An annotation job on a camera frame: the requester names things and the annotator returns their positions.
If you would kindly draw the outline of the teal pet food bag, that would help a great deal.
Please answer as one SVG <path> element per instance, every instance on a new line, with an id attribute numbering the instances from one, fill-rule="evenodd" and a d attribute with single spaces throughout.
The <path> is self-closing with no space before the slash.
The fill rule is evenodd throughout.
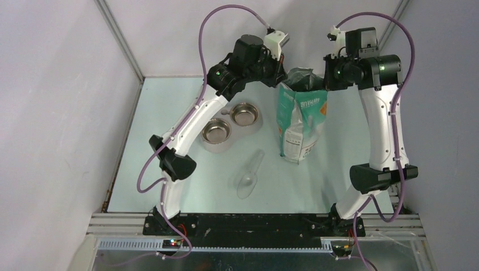
<path id="1" fill-rule="evenodd" d="M 291 69 L 279 85 L 276 121 L 285 160 L 298 164 L 315 147 L 324 129 L 327 98 L 324 79 L 312 68 Z"/>

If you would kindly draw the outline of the clear plastic scoop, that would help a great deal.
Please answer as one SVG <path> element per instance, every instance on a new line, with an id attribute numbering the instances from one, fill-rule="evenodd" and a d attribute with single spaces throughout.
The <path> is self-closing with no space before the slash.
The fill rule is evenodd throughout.
<path id="1" fill-rule="evenodd" d="M 258 181 L 258 170 L 261 166 L 264 156 L 265 152 L 261 149 L 258 149 L 250 159 L 246 171 L 241 176 L 237 186 L 237 196 L 240 199 L 248 198 L 255 189 Z"/>

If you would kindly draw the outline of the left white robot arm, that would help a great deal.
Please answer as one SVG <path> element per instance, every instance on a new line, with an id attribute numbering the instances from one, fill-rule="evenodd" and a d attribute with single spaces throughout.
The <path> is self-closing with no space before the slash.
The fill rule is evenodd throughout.
<path id="1" fill-rule="evenodd" d="M 274 88 L 285 80 L 282 47 L 289 41 L 288 34 L 276 30 L 260 38 L 250 34 L 241 36 L 233 51 L 212 66 L 203 81 L 198 96 L 181 119 L 161 137 L 152 135 L 149 143 L 160 161 L 163 183 L 157 210 L 162 214 L 156 227 L 165 235 L 178 229 L 180 198 L 184 181 L 196 169 L 196 162 L 188 156 L 189 149 L 207 123 L 250 82 L 261 82 Z"/>

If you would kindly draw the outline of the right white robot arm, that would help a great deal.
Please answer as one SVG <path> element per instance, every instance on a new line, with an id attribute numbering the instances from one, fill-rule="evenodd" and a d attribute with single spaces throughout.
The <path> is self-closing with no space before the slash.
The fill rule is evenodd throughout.
<path id="1" fill-rule="evenodd" d="M 371 196 L 401 180 L 416 178 L 419 169 L 407 157 L 400 99 L 395 97 L 403 86 L 400 57 L 380 54 L 374 27 L 342 31 L 333 26 L 328 38 L 334 42 L 334 50 L 324 56 L 325 88 L 327 91 L 358 88 L 371 149 L 367 163 L 351 166 L 351 186 L 331 209 L 336 216 L 329 219 L 329 230 L 343 236 L 351 229 L 350 219 L 360 215 L 360 207 Z"/>

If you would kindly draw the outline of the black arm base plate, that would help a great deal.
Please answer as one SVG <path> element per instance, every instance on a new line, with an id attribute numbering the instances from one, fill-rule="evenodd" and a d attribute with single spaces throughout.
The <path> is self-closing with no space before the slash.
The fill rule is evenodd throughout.
<path id="1" fill-rule="evenodd" d="M 365 237 L 363 220 L 339 220 L 314 213 L 183 213 L 170 220 L 193 247 L 322 248 L 322 238 Z"/>

